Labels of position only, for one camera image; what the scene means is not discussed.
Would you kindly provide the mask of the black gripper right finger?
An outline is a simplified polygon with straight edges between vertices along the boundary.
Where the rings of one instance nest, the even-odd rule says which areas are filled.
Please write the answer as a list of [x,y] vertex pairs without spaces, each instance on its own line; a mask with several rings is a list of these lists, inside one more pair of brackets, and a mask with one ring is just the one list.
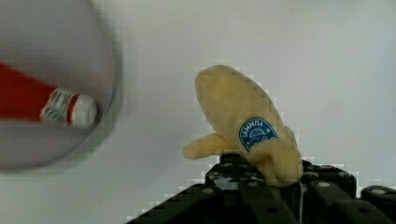
[[304,161],[302,224],[395,224],[395,190],[372,185],[357,197],[356,177],[331,165]]

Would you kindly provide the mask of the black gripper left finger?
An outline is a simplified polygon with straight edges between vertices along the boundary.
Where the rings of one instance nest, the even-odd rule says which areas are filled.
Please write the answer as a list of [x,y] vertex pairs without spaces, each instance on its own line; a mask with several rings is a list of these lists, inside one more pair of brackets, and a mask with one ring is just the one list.
[[222,156],[194,184],[126,224],[299,224],[258,168]]

